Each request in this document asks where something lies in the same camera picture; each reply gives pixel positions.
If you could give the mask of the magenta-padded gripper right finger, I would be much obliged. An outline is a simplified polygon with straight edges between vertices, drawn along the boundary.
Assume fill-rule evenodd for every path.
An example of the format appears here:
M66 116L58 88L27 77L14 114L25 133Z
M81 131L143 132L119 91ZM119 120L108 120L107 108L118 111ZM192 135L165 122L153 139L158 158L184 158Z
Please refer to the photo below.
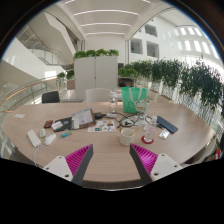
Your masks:
M136 165L143 185L147 185L182 169L182 166L167 154L155 154L131 143L130 155Z

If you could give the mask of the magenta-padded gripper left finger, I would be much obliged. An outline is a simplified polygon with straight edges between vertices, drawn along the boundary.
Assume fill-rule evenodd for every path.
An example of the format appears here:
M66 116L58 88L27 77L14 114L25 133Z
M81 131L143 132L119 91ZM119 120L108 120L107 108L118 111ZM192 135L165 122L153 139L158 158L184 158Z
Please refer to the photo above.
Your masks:
M44 170L81 186L92 156L93 145L90 144L67 156L57 156L44 167Z

